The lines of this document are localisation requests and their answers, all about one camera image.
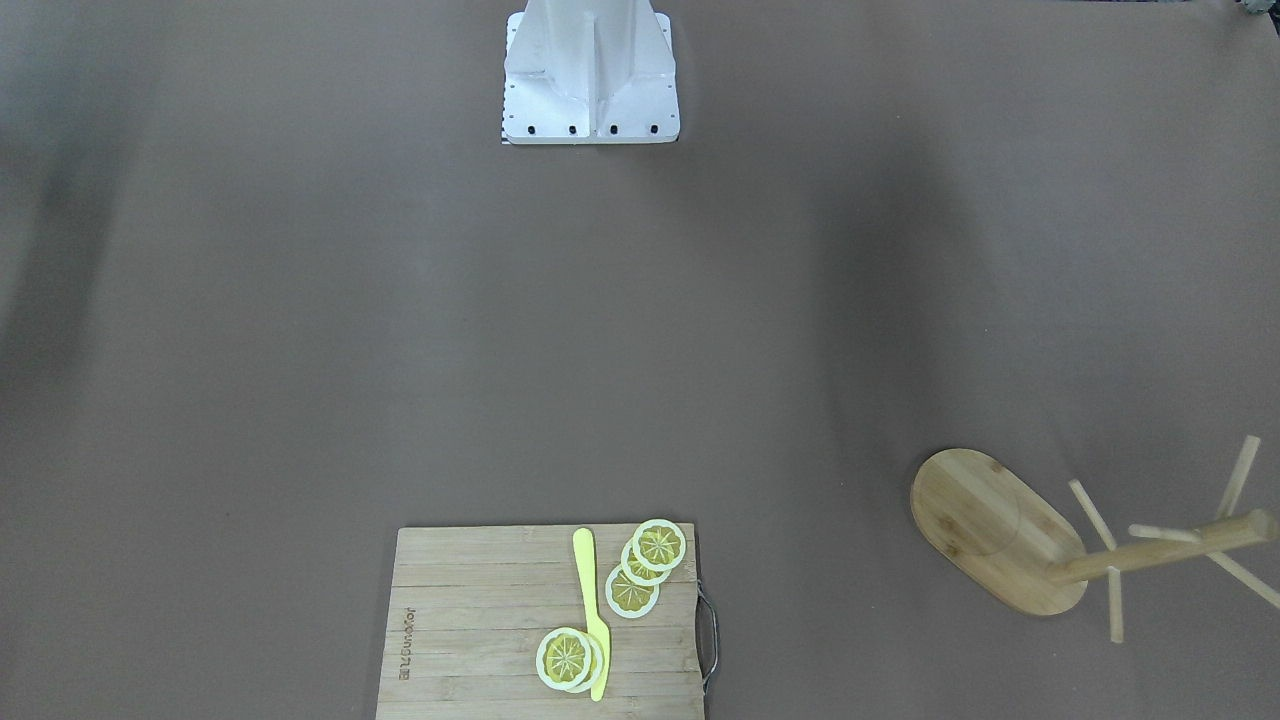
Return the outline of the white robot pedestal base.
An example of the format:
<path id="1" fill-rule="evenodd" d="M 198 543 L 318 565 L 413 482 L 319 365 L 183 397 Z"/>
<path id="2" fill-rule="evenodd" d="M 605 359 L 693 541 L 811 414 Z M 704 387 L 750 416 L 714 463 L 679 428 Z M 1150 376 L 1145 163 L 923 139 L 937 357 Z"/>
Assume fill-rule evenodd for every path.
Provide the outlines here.
<path id="1" fill-rule="evenodd" d="M 673 26 L 649 1 L 530 1 L 506 19 L 504 73 L 506 143 L 672 143 L 681 135 Z"/>

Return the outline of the wooden cutting board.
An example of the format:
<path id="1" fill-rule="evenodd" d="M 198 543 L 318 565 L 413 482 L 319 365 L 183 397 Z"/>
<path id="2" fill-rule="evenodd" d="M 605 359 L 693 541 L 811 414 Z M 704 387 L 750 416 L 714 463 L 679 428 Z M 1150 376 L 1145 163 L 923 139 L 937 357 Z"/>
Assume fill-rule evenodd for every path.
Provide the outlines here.
<path id="1" fill-rule="evenodd" d="M 550 688 L 535 662 L 562 626 L 588 633 L 576 524 L 404 528 L 397 536 L 378 691 L 379 719 L 703 719 L 718 632 L 696 532 L 652 610 L 608 605 L 636 521 L 591 524 L 596 606 L 611 629 L 604 691 Z"/>

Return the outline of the lemon slice toy front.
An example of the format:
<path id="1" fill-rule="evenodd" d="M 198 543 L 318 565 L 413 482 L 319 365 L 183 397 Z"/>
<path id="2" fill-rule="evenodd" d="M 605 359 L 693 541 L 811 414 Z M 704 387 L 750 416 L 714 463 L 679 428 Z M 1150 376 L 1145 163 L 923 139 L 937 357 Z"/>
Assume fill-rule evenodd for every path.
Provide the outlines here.
<path id="1" fill-rule="evenodd" d="M 548 688 L 567 692 L 588 674 L 590 648 L 585 634 L 572 626 L 561 626 L 541 638 L 535 653 L 535 673 Z"/>

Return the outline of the wooden cup storage rack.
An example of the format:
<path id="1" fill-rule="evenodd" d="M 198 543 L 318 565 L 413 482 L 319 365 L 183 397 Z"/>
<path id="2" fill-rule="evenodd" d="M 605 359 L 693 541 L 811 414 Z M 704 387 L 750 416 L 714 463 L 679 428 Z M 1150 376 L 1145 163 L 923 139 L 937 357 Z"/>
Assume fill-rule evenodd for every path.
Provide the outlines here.
<path id="1" fill-rule="evenodd" d="M 1052 618 L 1079 605 L 1094 580 L 1106 585 L 1108 638 L 1125 639 L 1123 578 L 1128 573 L 1208 559 L 1267 603 L 1277 589 L 1231 551 L 1277 539 L 1265 509 L 1238 510 L 1261 441 L 1247 436 L 1212 521 L 1178 529 L 1132 524 L 1121 544 L 1079 480 L 1069 487 L 1103 543 L 1088 552 L 1078 529 L 1001 461 L 974 448 L 946 448 L 916 470 L 909 506 L 925 541 L 970 580 L 1025 615 Z"/>

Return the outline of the lemon slice toy middle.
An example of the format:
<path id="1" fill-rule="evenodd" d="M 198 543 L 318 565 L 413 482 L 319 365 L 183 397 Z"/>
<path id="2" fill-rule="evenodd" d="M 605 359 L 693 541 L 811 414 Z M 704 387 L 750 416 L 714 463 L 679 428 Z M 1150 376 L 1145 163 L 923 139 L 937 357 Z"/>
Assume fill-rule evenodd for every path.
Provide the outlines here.
<path id="1" fill-rule="evenodd" d="M 640 562 L 639 556 L 635 553 L 632 541 L 628 541 L 621 552 L 620 565 L 622 568 L 622 574 L 635 585 L 641 587 L 657 587 L 666 582 L 672 570 L 655 571 Z"/>

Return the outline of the lemon slice toy hidden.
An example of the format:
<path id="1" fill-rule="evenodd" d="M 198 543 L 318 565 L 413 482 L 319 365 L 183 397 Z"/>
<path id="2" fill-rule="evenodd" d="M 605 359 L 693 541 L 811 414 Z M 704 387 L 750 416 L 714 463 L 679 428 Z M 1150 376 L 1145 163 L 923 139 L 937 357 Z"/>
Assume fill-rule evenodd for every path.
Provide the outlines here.
<path id="1" fill-rule="evenodd" d="M 605 669 L 607 652 L 604 647 L 594 635 L 585 634 L 584 637 L 586 638 L 588 647 L 590 648 L 590 665 L 584 679 L 567 689 L 567 692 L 572 694 L 589 692 L 603 678 Z"/>

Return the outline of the yellow plastic toy knife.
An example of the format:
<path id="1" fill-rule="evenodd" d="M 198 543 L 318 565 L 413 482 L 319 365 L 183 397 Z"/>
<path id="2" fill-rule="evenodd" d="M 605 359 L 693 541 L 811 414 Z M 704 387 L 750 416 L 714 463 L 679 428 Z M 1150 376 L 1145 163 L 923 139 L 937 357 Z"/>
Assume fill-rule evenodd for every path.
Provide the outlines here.
<path id="1" fill-rule="evenodd" d="M 580 527 L 572 534 L 573 559 L 582 594 L 588 634 L 600 646 L 600 674 L 590 687 L 590 700 L 602 702 L 611 673 L 611 629 L 599 610 L 598 562 L 595 537 L 590 528 Z"/>

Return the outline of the lemon slice toy top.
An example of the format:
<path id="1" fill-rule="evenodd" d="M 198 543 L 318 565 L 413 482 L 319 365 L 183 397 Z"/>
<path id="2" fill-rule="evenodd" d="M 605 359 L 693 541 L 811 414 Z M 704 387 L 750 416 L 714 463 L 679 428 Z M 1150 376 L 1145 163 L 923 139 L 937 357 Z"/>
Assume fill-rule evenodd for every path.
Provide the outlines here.
<path id="1" fill-rule="evenodd" d="M 671 520 L 654 518 L 641 523 L 630 541 L 636 561 L 648 571 L 663 573 L 677 568 L 687 552 L 687 538 Z"/>

